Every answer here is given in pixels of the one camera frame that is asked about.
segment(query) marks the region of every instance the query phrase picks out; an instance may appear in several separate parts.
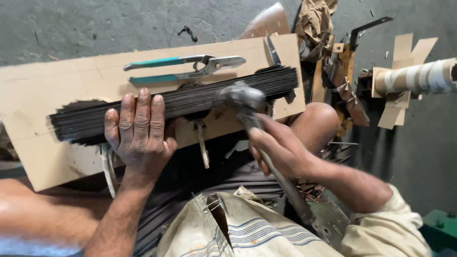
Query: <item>pliers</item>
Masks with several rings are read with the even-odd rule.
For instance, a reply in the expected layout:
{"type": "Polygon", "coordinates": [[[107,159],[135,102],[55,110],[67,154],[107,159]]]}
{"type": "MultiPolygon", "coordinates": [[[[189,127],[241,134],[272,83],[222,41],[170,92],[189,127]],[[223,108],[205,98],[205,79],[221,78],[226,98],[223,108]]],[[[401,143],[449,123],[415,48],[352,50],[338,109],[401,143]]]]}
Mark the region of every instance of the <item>pliers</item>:
{"type": "Polygon", "coordinates": [[[246,59],[240,56],[226,56],[226,57],[214,57],[211,55],[198,54],[190,55],[185,57],[170,57],[163,59],[156,59],[150,61],[142,62],[133,62],[124,66],[124,71],[140,68],[153,68],[160,66],[176,65],[176,64],[185,64],[185,63],[194,63],[193,72],[185,72],[178,74],[167,74],[167,75],[158,75],[150,77],[130,77],[128,81],[131,83],[152,83],[152,82],[163,82],[170,80],[185,80],[199,78],[203,76],[210,75],[217,70],[230,69],[238,67],[246,63],[246,59]],[[202,69],[197,68],[197,63],[205,64],[205,67],[202,69]]]}

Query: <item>gray floor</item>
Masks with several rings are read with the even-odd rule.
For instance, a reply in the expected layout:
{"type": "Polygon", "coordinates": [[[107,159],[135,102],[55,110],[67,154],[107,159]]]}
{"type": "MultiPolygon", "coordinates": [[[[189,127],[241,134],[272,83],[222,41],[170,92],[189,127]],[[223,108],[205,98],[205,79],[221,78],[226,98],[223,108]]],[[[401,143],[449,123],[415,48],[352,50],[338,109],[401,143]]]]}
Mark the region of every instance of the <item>gray floor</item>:
{"type": "MultiPolygon", "coordinates": [[[[193,45],[177,32],[184,25],[199,44],[227,41],[276,0],[81,0],[0,1],[0,65],[193,45]]],[[[292,26],[299,0],[283,0],[292,26]]],[[[389,24],[370,29],[359,40],[354,67],[389,67],[395,35],[439,37],[427,61],[457,56],[455,0],[343,0],[333,16],[336,38],[385,15],[389,24]],[[384,59],[386,51],[390,52],[384,59]]],[[[424,96],[413,101],[405,126],[393,132],[362,128],[354,138],[364,146],[354,165],[385,181],[392,180],[414,211],[457,212],[457,95],[424,96]]]]}

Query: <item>right hand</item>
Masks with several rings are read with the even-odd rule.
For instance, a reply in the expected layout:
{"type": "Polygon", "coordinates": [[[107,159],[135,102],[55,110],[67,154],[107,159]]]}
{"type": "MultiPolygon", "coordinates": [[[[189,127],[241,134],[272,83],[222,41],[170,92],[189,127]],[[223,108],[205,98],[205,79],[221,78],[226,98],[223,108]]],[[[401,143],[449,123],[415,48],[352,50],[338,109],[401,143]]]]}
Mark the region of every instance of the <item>right hand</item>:
{"type": "Polygon", "coordinates": [[[271,158],[275,168],[284,176],[313,177],[310,163],[317,157],[305,148],[292,130],[267,115],[257,114],[257,118],[263,123],[265,131],[257,128],[249,131],[249,150],[265,175],[270,174],[270,169],[260,155],[259,149],[271,158]]]}

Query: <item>metal bracket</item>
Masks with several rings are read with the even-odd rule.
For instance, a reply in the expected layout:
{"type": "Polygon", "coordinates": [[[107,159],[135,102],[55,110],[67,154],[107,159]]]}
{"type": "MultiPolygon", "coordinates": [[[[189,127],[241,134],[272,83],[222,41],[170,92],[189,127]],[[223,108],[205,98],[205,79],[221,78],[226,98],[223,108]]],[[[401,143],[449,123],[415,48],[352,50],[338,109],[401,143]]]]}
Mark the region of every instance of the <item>metal bracket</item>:
{"type": "Polygon", "coordinates": [[[391,21],[391,20],[393,20],[393,18],[386,16],[386,17],[381,18],[379,20],[372,21],[372,22],[370,22],[368,24],[365,24],[365,25],[363,25],[361,27],[353,29],[351,31],[351,42],[349,43],[349,46],[350,46],[349,50],[355,51],[356,48],[359,46],[357,44],[357,39],[359,38],[359,32],[364,31],[366,29],[369,29],[371,27],[377,26],[379,24],[383,24],[383,23],[391,21]]]}

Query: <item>forearm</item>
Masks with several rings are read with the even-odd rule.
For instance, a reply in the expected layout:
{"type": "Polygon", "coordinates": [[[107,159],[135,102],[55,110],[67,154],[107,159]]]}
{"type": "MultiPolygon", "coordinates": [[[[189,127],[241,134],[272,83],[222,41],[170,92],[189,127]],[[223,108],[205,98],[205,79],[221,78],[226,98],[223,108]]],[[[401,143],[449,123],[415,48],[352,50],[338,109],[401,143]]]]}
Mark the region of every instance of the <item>forearm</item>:
{"type": "Polygon", "coordinates": [[[138,182],[124,177],[116,198],[86,246],[84,256],[132,255],[138,221],[154,187],[153,184],[147,187],[137,185],[138,182]]]}
{"type": "Polygon", "coordinates": [[[352,211],[372,213],[378,211],[392,196],[389,186],[378,178],[343,165],[312,158],[309,178],[327,187],[352,211]]]}

